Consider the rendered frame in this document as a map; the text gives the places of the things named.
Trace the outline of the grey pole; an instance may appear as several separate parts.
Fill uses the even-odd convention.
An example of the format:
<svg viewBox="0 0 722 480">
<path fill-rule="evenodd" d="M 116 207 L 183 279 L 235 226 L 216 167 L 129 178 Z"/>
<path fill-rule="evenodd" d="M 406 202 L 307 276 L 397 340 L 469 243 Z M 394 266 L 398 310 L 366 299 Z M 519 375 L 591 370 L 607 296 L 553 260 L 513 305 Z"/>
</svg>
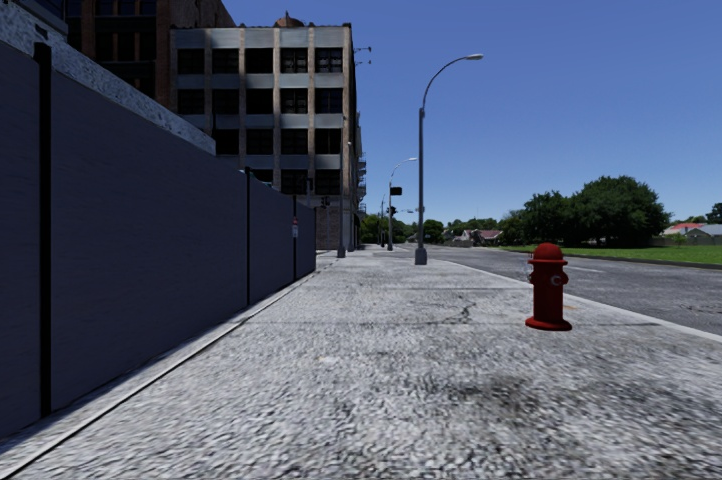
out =
<svg viewBox="0 0 722 480">
<path fill-rule="evenodd" d="M 345 142 L 341 150 L 341 163 L 340 163 L 340 189 L 339 189 L 339 217 L 338 217 L 338 247 L 337 257 L 345 258 L 347 252 L 346 238 L 345 238 L 345 170 L 346 170 L 346 157 L 349 149 L 352 147 L 351 142 Z"/>
</svg>

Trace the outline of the trees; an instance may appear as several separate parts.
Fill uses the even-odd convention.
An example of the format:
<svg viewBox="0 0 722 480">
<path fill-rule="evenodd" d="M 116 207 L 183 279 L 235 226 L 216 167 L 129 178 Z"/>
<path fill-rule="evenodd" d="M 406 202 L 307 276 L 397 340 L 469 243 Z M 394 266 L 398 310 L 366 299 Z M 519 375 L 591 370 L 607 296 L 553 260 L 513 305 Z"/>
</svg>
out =
<svg viewBox="0 0 722 480">
<path fill-rule="evenodd" d="M 499 223 L 500 242 L 522 245 L 551 242 L 576 247 L 587 242 L 639 247 L 661 233 L 670 220 L 657 193 L 629 176 L 602 176 L 570 196 L 535 194 Z"/>
<path fill-rule="evenodd" d="M 445 243 L 453 238 L 461 236 L 465 230 L 499 230 L 499 221 L 493 218 L 470 219 L 442 223 L 438 220 L 428 219 L 424 222 L 424 235 L 426 243 Z M 393 242 L 404 243 L 410 237 L 417 234 L 418 224 L 416 221 L 407 224 L 396 218 L 392 220 Z M 358 230 L 360 243 L 377 243 L 388 236 L 387 215 L 367 215 L 360 223 Z"/>
</svg>

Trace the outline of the traffic light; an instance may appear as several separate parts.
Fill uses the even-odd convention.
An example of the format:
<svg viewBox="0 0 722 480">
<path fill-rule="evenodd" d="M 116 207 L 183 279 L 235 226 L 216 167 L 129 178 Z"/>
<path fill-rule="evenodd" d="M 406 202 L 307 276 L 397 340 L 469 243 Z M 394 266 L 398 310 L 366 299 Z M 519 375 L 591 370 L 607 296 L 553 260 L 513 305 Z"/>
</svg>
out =
<svg viewBox="0 0 722 480">
<path fill-rule="evenodd" d="M 388 250 L 388 251 L 393 251 L 393 240 L 394 240 L 394 236 L 393 236 L 393 223 L 392 223 L 392 222 L 393 222 L 393 215 L 394 215 L 394 213 L 393 213 L 394 207 L 393 207 L 393 205 L 392 205 L 392 196 L 393 196 L 393 193 L 392 193 L 392 189 L 393 189 L 392 182 L 393 182 L 393 177 L 394 177 L 394 175 L 395 175 L 396 170 L 397 170 L 402 164 L 408 163 L 408 162 L 415 162 L 415 161 L 417 161 L 417 160 L 418 160 L 417 157 L 411 157 L 411 158 L 408 158 L 408 159 L 405 159 L 405 160 L 399 162 L 399 163 L 396 164 L 396 166 L 393 168 L 393 170 L 392 170 L 392 172 L 391 172 L 391 174 L 390 174 L 390 177 L 389 177 L 389 182 L 388 182 L 388 243 L 387 243 L 387 250 Z"/>
</svg>

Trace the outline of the grey street lamp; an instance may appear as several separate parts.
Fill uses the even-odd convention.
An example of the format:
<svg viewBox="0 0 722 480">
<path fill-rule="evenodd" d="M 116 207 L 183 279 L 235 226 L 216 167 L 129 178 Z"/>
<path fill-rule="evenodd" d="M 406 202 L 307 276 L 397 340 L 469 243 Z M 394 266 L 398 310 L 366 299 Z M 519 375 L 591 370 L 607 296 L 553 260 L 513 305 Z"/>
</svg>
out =
<svg viewBox="0 0 722 480">
<path fill-rule="evenodd" d="M 429 80 L 424 93 L 420 107 L 418 109 L 418 222 L 417 222 L 417 248 L 415 249 L 415 264 L 418 266 L 425 266 L 428 264 L 427 250 L 425 248 L 425 233 L 424 233 L 424 119 L 426 114 L 426 103 L 429 90 L 435 81 L 435 79 L 448 67 L 458 63 L 460 61 L 480 61 L 484 58 L 483 53 L 474 53 L 471 55 L 462 56 L 456 58 L 444 66 L 442 66 Z"/>
</svg>

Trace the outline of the pale concrete building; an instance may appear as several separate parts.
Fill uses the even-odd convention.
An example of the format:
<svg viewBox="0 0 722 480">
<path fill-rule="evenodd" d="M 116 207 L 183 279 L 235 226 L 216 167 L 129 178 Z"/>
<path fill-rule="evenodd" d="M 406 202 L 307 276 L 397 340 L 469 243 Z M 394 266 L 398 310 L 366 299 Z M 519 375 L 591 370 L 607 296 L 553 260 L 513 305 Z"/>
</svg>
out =
<svg viewBox="0 0 722 480">
<path fill-rule="evenodd" d="M 338 247 L 340 159 L 345 238 L 358 244 L 366 162 L 349 23 L 284 15 L 272 26 L 175 29 L 171 101 L 210 135 L 219 156 L 317 211 L 320 249 Z"/>
</svg>

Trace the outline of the red fire hydrant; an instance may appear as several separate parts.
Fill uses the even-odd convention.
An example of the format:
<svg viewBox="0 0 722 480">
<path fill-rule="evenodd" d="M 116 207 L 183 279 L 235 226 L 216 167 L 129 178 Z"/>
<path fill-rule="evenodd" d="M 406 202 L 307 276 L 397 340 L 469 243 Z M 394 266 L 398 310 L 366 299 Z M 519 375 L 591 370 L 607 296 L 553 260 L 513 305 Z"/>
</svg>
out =
<svg viewBox="0 0 722 480">
<path fill-rule="evenodd" d="M 572 325 L 563 318 L 563 287 L 568 276 L 563 267 L 568 262 L 553 243 L 540 243 L 528 261 L 533 266 L 529 282 L 533 285 L 533 315 L 525 320 L 530 328 L 569 331 Z"/>
</svg>

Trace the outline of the red brick building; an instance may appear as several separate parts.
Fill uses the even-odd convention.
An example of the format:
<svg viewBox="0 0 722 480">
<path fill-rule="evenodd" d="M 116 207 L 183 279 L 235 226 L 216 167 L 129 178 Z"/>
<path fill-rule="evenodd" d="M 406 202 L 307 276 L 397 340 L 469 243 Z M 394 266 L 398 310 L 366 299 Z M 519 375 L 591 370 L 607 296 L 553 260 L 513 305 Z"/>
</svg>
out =
<svg viewBox="0 0 722 480">
<path fill-rule="evenodd" d="M 223 0 L 64 0 L 68 43 L 170 106 L 170 31 L 233 27 Z"/>
</svg>

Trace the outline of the row of buildings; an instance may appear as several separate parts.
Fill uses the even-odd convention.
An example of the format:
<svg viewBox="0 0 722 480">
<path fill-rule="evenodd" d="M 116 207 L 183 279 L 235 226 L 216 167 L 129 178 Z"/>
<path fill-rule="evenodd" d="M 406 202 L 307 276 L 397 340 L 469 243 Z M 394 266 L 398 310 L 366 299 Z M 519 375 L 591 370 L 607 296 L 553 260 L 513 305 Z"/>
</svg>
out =
<svg viewBox="0 0 722 480">
<path fill-rule="evenodd" d="M 661 237 L 672 244 L 677 235 L 686 238 L 687 245 L 722 245 L 722 224 L 680 223 L 664 230 Z"/>
</svg>

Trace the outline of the sign on a post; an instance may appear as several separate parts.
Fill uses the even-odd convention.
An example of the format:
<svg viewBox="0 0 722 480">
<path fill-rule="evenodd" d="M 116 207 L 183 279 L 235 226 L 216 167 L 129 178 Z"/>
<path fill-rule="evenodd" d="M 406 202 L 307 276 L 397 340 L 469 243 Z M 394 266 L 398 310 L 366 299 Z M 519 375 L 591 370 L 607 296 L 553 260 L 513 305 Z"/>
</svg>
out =
<svg viewBox="0 0 722 480">
<path fill-rule="evenodd" d="M 293 220 L 292 220 L 292 274 L 293 282 L 298 279 L 298 239 L 299 239 L 299 220 L 297 213 L 297 197 L 292 195 Z"/>
</svg>

